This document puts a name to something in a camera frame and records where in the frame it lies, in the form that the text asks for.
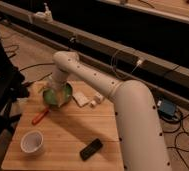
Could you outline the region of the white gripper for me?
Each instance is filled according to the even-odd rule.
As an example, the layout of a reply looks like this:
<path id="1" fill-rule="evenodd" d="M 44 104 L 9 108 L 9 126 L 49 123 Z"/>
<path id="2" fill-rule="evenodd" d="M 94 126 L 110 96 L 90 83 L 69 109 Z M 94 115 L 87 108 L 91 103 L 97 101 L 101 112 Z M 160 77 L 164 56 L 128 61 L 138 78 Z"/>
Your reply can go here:
<path id="1" fill-rule="evenodd" d="M 50 76 L 46 87 L 46 103 L 52 106 L 62 106 L 66 102 L 65 83 L 56 82 Z"/>

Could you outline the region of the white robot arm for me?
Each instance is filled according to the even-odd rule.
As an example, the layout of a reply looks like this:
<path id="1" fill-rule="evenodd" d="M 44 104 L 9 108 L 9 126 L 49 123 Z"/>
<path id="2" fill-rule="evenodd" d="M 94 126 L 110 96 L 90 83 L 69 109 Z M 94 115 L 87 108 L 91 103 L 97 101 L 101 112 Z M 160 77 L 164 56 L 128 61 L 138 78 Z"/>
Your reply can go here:
<path id="1" fill-rule="evenodd" d="M 62 87 L 74 74 L 114 104 L 123 165 L 126 171 L 172 171 L 150 89 L 137 80 L 121 81 L 79 60 L 76 52 L 58 51 L 51 82 Z"/>

